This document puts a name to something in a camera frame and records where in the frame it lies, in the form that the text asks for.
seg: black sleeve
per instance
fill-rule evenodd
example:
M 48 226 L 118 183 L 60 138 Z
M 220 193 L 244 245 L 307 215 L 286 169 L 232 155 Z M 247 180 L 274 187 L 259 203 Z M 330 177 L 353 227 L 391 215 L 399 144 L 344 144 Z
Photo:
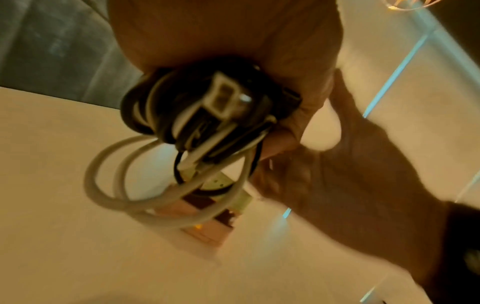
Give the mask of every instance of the black sleeve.
M 423 288 L 434 304 L 480 303 L 480 210 L 449 208 L 441 263 Z

